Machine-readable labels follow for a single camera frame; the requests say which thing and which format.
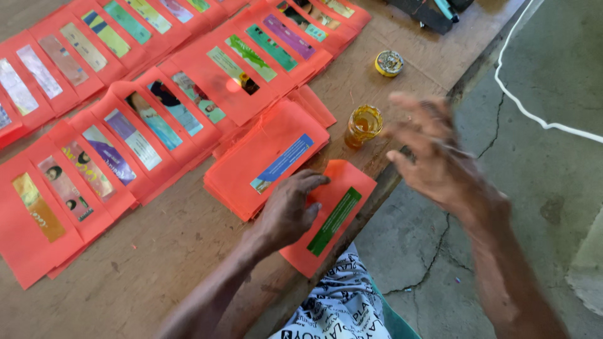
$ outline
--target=hand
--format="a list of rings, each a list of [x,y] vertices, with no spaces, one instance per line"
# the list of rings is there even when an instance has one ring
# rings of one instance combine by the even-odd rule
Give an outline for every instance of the hand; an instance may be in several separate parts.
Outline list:
[[[448,102],[418,100],[392,93],[390,100],[411,115],[384,129],[384,136],[406,145],[412,156],[387,152],[406,184],[465,224],[485,222],[492,212],[509,214],[506,196],[486,181],[475,157],[459,149]]]
[[[262,242],[265,255],[296,242],[310,229],[322,205],[313,203],[306,208],[306,198],[311,190],[330,181],[320,173],[304,169],[276,186],[251,230]]]

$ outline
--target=wooden table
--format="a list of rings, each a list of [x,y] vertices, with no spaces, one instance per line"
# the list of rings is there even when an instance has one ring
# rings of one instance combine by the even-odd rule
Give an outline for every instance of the wooden table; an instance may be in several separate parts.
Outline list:
[[[361,104],[372,104],[382,109],[387,123],[399,114],[388,107],[387,95],[392,91],[449,93],[491,41],[500,38],[497,34],[523,0],[476,0],[446,36],[420,29],[418,22],[384,2],[355,2],[373,20],[310,82],[339,122],[329,128],[330,144],[308,166],[323,169],[328,159],[347,159],[379,185],[313,279],[303,277],[278,253],[262,261],[236,294],[216,337],[242,336],[274,301],[276,306],[265,317],[280,326],[399,182],[384,156],[399,145],[380,139],[359,151],[344,145],[350,113]],[[31,26],[61,3],[5,1],[0,38]],[[383,77],[374,69],[375,56],[386,49],[398,51],[405,59],[404,70],[396,78]],[[35,138],[8,147],[0,153],[0,161]],[[203,174],[213,163],[213,158],[205,161],[149,205],[121,218],[55,280],[44,278],[23,291],[7,265],[0,263],[0,337],[152,336],[167,313],[251,227],[203,189]]]

